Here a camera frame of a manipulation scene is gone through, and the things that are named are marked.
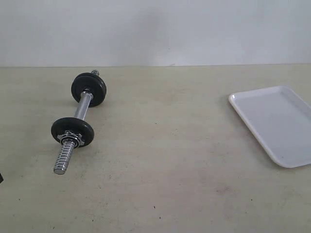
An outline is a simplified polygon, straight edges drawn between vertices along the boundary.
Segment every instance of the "white tray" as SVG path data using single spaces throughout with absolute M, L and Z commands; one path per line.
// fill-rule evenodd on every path
M 280 166 L 311 164 L 311 108 L 293 90 L 274 86 L 234 93 L 229 101 Z

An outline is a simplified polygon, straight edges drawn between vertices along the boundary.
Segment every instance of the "dumbbell handle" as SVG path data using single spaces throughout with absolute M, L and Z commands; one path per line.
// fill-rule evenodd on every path
M 79 106 L 78 106 L 76 112 L 74 113 L 73 117 L 84 120 L 84 118 L 86 117 L 88 105 L 92 99 L 93 99 L 92 93 L 90 93 L 88 91 L 82 92 L 81 93 L 81 99 L 79 101 Z

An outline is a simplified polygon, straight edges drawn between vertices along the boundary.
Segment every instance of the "dumbbell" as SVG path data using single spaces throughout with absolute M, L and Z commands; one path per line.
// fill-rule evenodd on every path
M 71 85 L 73 98 L 79 106 L 73 117 L 58 119 L 51 127 L 53 138 L 62 145 L 57 157 L 54 173 L 65 174 L 73 149 L 85 147 L 94 139 L 93 128 L 84 121 L 88 107 L 95 107 L 106 96 L 106 85 L 99 77 L 99 72 L 79 74 Z

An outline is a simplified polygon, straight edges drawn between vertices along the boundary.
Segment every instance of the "beige tabletop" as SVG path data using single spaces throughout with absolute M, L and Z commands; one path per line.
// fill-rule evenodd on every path
M 311 166 L 275 165 L 227 100 L 287 85 L 311 103 L 311 65 L 98 70 L 94 141 L 60 176 L 51 125 L 91 68 L 0 68 L 1 232 L 311 231 Z

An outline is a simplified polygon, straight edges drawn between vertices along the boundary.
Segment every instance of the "black object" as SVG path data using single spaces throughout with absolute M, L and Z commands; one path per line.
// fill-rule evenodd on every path
M 85 90 L 91 92 L 93 95 L 89 107 L 95 107 L 101 104 L 107 92 L 104 81 L 98 75 L 92 73 L 79 74 L 71 85 L 72 96 L 77 102 L 80 101 L 81 93 Z
M 94 139 L 93 128 L 84 120 L 75 117 L 60 118 L 56 122 L 54 122 L 51 127 L 52 136 L 57 142 L 60 142 L 57 136 L 64 134 L 66 130 L 70 130 L 72 133 L 80 133 L 82 135 L 82 140 L 84 141 L 84 144 L 79 147 L 87 146 Z

